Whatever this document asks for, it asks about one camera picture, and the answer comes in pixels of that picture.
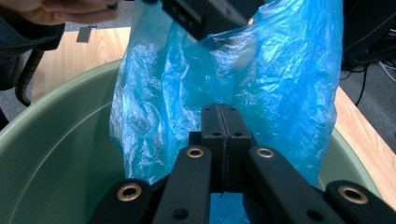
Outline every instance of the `human hand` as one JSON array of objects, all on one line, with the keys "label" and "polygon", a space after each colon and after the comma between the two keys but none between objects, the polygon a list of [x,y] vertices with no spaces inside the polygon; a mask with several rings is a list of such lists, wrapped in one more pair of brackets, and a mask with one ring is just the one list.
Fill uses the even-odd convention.
[{"label": "human hand", "polygon": [[120,11],[108,9],[117,0],[0,0],[0,7],[12,10],[27,21],[56,25],[67,21],[97,23],[116,19]]}]

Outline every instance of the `floor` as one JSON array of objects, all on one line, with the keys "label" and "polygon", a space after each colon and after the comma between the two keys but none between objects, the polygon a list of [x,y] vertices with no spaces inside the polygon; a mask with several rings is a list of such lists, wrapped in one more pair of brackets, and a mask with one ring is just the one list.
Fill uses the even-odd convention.
[{"label": "floor", "polygon": [[[116,21],[97,24],[98,29],[130,26],[132,19],[132,2],[123,2],[120,6],[121,14]],[[81,24],[67,23],[66,31],[77,31]],[[373,125],[385,142],[396,152],[396,71],[388,68],[389,75],[378,63],[373,63],[369,69],[366,87],[358,105],[361,113]],[[348,72],[342,72],[341,78]],[[356,102],[361,93],[363,73],[351,74],[347,79],[341,79],[340,86]],[[15,119],[25,107],[18,102],[14,90],[0,91],[0,102],[9,120]]]}]

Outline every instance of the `black cable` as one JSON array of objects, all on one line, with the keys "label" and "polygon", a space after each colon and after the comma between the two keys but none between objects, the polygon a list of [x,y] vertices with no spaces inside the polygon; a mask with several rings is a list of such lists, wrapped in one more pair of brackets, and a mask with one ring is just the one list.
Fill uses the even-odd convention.
[{"label": "black cable", "polygon": [[345,80],[345,79],[349,78],[350,75],[351,75],[352,73],[353,73],[353,72],[349,72],[349,74],[348,74],[346,77],[340,77],[340,79],[341,79],[341,80]]},{"label": "black cable", "polygon": [[367,64],[364,66],[364,76],[363,76],[363,84],[362,84],[362,86],[361,86],[361,94],[359,95],[359,99],[358,99],[358,101],[356,102],[355,106],[358,106],[358,104],[361,102],[361,97],[363,96],[364,89],[366,88],[367,70],[369,69],[369,66],[370,66],[369,63],[367,63]]},{"label": "black cable", "polygon": [[362,73],[364,72],[364,68],[362,70],[354,70],[356,67],[359,65],[353,66],[353,67],[344,67],[342,68],[343,71],[351,72],[351,73]]}]

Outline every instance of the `blue plastic bag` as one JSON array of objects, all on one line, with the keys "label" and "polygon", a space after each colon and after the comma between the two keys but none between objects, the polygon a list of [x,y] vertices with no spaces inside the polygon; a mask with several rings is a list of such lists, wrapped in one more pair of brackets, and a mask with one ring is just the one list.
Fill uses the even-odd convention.
[{"label": "blue plastic bag", "polygon": [[[272,1],[253,19],[196,42],[160,3],[135,2],[110,118],[126,177],[153,183],[169,174],[189,132],[200,131],[201,108],[225,103],[260,145],[281,151],[316,184],[336,120],[342,1]],[[228,220],[246,218],[221,223]]]}]

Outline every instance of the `white cable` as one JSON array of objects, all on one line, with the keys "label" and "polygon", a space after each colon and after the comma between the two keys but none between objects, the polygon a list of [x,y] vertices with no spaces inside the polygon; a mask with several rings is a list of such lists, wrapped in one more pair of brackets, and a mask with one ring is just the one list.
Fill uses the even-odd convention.
[{"label": "white cable", "polygon": [[381,67],[384,69],[384,71],[387,73],[387,75],[394,81],[394,82],[396,82],[396,79],[394,79],[391,75],[390,75],[390,73],[388,72],[388,70],[385,68],[385,66],[384,66],[384,64],[382,64],[382,62],[381,61],[376,61],[379,65],[381,65]]},{"label": "white cable", "polygon": [[386,68],[390,68],[390,69],[392,69],[392,70],[396,70],[396,68],[395,67],[391,67],[391,66],[389,66],[389,65],[386,65],[386,64],[383,64],[382,63],[382,65],[384,65],[384,67],[386,67]]}]

